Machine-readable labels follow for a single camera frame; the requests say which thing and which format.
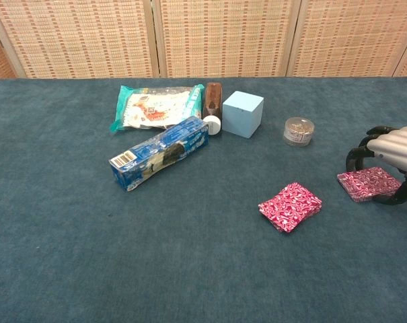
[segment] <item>clear plastic container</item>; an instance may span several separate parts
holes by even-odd
[[[295,116],[285,122],[284,141],[292,146],[306,146],[312,138],[312,121]]]

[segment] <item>blue box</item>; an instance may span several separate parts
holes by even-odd
[[[261,96],[233,93],[223,103],[223,130],[250,138],[262,121],[263,101]]]
[[[159,170],[208,143],[208,124],[191,116],[109,160],[119,185],[134,190]]]

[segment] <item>red gift box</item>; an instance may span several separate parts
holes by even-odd
[[[376,195],[392,195],[401,183],[381,167],[337,175],[339,183],[354,202],[371,200]]]
[[[260,212],[276,229],[285,232],[291,232],[321,207],[321,200],[299,183],[287,185],[269,201],[258,205]]]

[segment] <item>white bottle cap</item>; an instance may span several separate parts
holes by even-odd
[[[221,130],[221,121],[216,116],[206,116],[203,121],[209,125],[209,134],[211,136],[216,135]]]

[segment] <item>brown bottle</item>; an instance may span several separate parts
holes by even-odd
[[[216,135],[221,130],[221,120],[223,120],[222,95],[221,83],[207,83],[202,118],[209,125],[210,135]]]

